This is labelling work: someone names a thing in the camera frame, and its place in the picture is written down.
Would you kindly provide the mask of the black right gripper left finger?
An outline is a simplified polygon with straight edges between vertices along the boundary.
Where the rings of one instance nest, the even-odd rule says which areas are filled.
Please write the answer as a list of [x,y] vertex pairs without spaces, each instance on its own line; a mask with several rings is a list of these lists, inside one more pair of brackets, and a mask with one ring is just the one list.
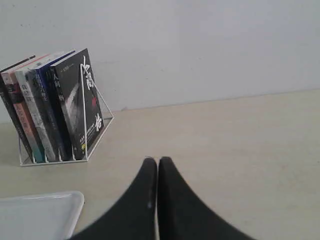
[[72,240],[155,240],[158,166],[147,157],[123,195]]

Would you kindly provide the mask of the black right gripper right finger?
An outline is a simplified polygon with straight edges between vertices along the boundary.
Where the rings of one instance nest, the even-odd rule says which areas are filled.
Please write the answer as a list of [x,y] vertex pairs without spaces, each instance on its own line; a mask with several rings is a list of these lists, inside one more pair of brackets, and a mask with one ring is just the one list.
[[212,211],[190,188],[173,160],[159,160],[157,217],[161,240],[251,240]]

